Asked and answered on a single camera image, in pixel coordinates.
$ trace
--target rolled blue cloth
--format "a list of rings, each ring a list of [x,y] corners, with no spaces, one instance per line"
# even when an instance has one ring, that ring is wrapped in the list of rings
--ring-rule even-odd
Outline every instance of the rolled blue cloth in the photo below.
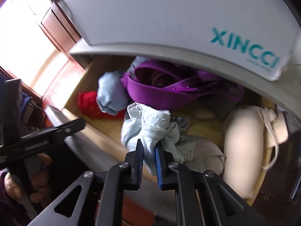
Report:
[[[129,95],[120,82],[123,73],[106,72],[99,78],[96,102],[101,112],[117,115],[119,111],[126,109]]]

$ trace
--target beige strap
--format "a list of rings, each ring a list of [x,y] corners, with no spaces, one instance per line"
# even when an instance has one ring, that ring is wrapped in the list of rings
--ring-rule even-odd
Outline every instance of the beige strap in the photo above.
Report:
[[[268,165],[263,167],[265,171],[268,171],[275,164],[279,154],[279,144],[277,142],[276,134],[271,125],[271,122],[273,122],[276,119],[277,115],[275,114],[274,111],[269,110],[267,108],[262,109],[262,115],[263,115],[264,125],[266,126],[267,131],[270,133],[275,144],[275,156],[273,157],[273,159],[270,161]]]

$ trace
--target white cloth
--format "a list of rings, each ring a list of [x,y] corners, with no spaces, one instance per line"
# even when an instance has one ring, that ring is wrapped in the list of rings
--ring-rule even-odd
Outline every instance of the white cloth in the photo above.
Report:
[[[170,122],[170,112],[158,111],[143,104],[133,103],[128,106],[130,119],[124,121],[121,129],[121,142],[127,150],[136,149],[138,139],[144,147],[144,162],[150,174],[156,175],[155,146],[161,140],[165,151],[173,154],[175,161],[183,163],[175,143],[180,138],[176,122]]]

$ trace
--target wooden floor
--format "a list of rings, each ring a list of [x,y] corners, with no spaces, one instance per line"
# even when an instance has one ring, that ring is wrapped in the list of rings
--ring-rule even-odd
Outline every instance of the wooden floor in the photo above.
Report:
[[[67,62],[46,91],[43,97],[43,108],[45,108],[46,105],[52,105],[58,109],[62,109],[80,81],[84,71],[85,70],[76,61]],[[48,118],[46,118],[44,126],[52,126]]]

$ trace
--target cabinet door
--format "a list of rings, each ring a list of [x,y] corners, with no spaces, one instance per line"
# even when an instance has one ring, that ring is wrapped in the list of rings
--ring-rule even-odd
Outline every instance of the cabinet door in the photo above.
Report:
[[[42,19],[41,24],[65,53],[68,53],[76,43],[51,8]]]

